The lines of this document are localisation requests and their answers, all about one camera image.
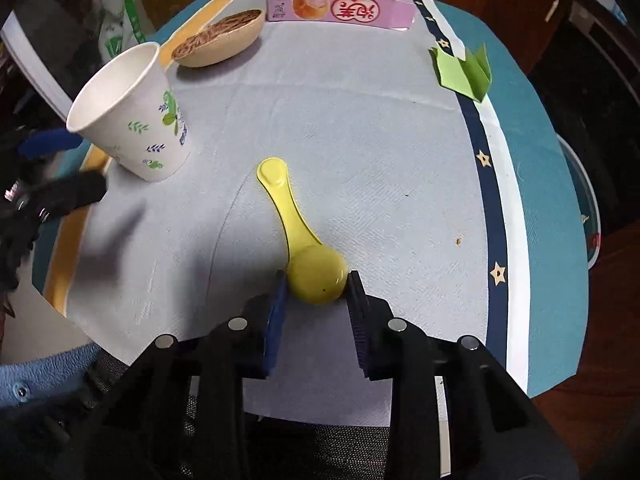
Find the green paper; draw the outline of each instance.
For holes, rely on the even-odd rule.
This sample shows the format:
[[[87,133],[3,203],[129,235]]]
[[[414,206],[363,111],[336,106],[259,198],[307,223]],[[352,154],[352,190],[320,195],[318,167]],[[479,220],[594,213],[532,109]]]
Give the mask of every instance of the green paper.
[[[439,47],[431,48],[430,53],[441,86],[471,97],[474,101],[481,102],[484,99],[492,79],[484,44],[475,54],[466,48],[466,59],[450,56]]]

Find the cabinet handle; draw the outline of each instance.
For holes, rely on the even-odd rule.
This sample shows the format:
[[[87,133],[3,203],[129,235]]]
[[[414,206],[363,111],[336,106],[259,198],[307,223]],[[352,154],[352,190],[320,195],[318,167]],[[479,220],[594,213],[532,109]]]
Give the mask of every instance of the cabinet handle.
[[[549,12],[546,14],[545,22],[548,23],[551,20],[551,17],[556,12],[556,9],[558,8],[559,4],[560,4],[560,0],[554,0],[554,2],[551,4],[551,8],[549,9]]]

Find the pink box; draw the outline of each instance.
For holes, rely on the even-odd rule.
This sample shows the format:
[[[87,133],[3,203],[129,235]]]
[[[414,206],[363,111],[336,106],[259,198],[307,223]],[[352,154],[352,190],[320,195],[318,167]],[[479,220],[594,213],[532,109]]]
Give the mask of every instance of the pink box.
[[[270,22],[356,23],[381,28],[409,28],[413,3],[399,0],[267,0]]]

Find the paper cup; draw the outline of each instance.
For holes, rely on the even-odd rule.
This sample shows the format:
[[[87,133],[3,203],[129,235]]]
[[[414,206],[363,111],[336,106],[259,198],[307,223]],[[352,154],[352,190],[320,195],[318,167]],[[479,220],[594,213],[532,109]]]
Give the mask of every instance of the paper cup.
[[[112,59],[76,97],[66,129],[80,134],[137,176],[171,176],[189,155],[188,130],[160,65],[157,43]]]

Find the wooden bowl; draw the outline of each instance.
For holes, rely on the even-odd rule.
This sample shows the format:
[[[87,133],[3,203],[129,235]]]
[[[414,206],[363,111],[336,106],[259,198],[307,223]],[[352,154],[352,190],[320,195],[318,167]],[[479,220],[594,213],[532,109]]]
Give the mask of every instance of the wooden bowl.
[[[219,63],[251,45],[264,25],[264,11],[244,10],[209,25],[175,48],[171,57],[182,66]]]

